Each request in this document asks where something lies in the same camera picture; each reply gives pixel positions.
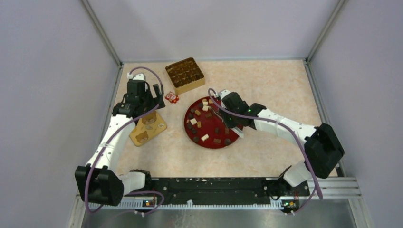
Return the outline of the gold bear tin lid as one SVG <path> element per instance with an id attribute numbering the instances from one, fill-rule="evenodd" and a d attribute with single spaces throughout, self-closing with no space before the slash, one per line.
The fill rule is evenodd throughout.
<path id="1" fill-rule="evenodd" d="M 167 129 L 165 120 L 156 111 L 153 111 L 149 115 L 140 118 L 136 127 L 132 130 L 129 138 L 133 144 L 140 147 L 161 134 Z"/>

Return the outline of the silver metal tongs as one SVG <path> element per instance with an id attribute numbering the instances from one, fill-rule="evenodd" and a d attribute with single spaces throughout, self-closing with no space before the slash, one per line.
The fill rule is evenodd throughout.
<path id="1" fill-rule="evenodd" d="M 224 126 L 234 132 L 240 138 L 244 138 L 243 126 L 236 120 L 230 111 L 219 106 L 218 108 L 210 107 L 210 110 L 223 122 Z"/>

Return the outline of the red round tray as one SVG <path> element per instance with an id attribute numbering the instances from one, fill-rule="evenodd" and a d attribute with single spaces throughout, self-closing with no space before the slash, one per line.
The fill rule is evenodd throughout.
<path id="1" fill-rule="evenodd" d="M 188 138 L 193 142 L 193 137 L 197 136 L 199 137 L 199 141 L 195 144 L 197 144 L 198 146 L 204 147 L 204 148 L 208 148 L 208 149 L 221 149 L 221 148 L 225 148 L 228 147 L 230 145 L 232 145 L 233 143 L 235 143 L 238 139 L 239 136 L 237 136 L 234 132 L 232 132 L 231 130 L 229 130 L 229 135 L 225 134 L 225 129 L 226 127 L 224 126 L 223 122 L 211 111 L 207 111 L 204 112 L 202 110 L 202 108 L 198 107 L 199 103 L 202 103 L 203 101 L 207 101 L 210 98 L 205 96 L 202 97 L 198 100 L 196 100 L 195 102 L 193 102 L 189 108 L 186 110 L 185 115 L 184 115 L 184 128 L 185 128 L 185 132 L 186 135 L 188 136 Z M 213 104 L 208 104 L 209 107 L 214 107 L 217 108 L 217 106 L 213 103 Z M 201 122 L 201 128 L 197 127 L 197 124 L 192 125 L 191 123 L 186 123 L 186 121 L 189 119 L 188 118 L 188 114 L 191 113 L 190 109 L 194 109 L 194 110 L 199 110 L 201 112 L 200 116 L 197 116 L 196 114 L 193 114 L 193 118 L 195 118 L 197 120 L 197 122 Z M 212 117 L 210 118 L 206 118 L 205 115 L 208 113 L 212 113 Z M 215 133 L 215 128 L 219 128 L 220 132 L 218 134 Z M 196 129 L 197 133 L 196 134 L 192 134 L 192 129 Z M 201 137 L 204 136 L 205 134 L 209 135 L 209 138 L 206 141 L 202 141 Z M 230 139 L 231 140 L 231 144 L 226 146 L 224 145 L 224 140 L 225 139 Z"/>

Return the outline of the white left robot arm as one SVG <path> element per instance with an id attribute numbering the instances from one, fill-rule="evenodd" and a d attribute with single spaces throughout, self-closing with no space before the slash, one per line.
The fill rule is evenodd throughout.
<path id="1" fill-rule="evenodd" d="M 117 206 L 123 196 L 136 191 L 140 196 L 152 192 L 148 171 L 132 170 L 115 173 L 126 141 L 138 121 L 159 108 L 164 108 L 163 85 L 150 86 L 143 79 L 130 79 L 127 92 L 112 111 L 109 126 L 93 157 L 85 166 L 78 166 L 75 179 L 85 204 Z"/>

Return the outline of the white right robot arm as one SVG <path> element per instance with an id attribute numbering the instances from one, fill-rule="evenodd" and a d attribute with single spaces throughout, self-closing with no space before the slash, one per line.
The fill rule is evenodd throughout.
<path id="1" fill-rule="evenodd" d="M 290 120 L 261 104 L 247 105 L 238 93 L 229 90 L 217 93 L 209 89 L 209 96 L 224 124 L 238 136 L 243 137 L 240 127 L 250 127 L 299 147 L 304 159 L 287 168 L 278 183 L 285 196 L 291 196 L 307 180 L 326 179 L 345 154 L 334 129 L 326 123 L 313 126 Z"/>

